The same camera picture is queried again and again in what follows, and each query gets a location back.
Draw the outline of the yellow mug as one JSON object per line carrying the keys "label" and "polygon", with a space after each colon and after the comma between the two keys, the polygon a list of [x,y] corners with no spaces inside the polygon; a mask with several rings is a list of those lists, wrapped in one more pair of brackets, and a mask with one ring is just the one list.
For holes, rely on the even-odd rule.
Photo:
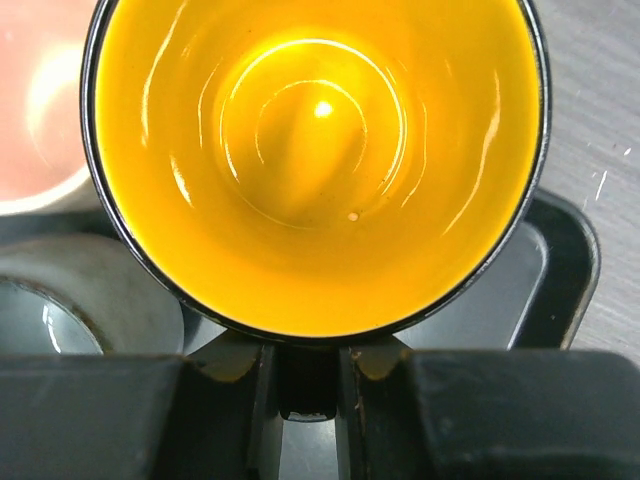
{"label": "yellow mug", "polygon": [[81,124],[103,208],[187,307],[272,343],[332,417],[339,352],[467,290],[550,128],[530,1],[101,1]]}

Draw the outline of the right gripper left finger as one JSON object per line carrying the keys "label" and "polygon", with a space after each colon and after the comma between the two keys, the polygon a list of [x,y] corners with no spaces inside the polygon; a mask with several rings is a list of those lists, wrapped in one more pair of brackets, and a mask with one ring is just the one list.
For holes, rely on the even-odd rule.
{"label": "right gripper left finger", "polygon": [[274,479],[283,423],[269,347],[5,356],[5,479]]}

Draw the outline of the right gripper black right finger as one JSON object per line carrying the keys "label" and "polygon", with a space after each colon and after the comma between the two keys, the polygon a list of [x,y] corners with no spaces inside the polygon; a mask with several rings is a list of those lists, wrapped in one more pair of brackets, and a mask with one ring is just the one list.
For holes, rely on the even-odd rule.
{"label": "right gripper black right finger", "polygon": [[600,351],[340,355],[343,479],[635,479],[639,371]]}

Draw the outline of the grey glass mug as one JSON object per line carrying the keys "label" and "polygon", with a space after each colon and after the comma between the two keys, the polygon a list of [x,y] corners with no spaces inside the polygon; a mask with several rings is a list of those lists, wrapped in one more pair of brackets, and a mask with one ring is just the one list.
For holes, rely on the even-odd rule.
{"label": "grey glass mug", "polygon": [[178,300],[116,240],[77,233],[3,246],[1,277],[61,303],[104,353],[183,352]]}

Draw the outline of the pink ceramic mug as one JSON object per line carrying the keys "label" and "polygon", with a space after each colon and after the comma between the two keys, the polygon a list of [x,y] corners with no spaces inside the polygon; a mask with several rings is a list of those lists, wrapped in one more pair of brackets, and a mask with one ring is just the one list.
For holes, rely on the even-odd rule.
{"label": "pink ceramic mug", "polygon": [[1,4],[1,213],[90,210],[99,200],[80,128],[92,1]]}

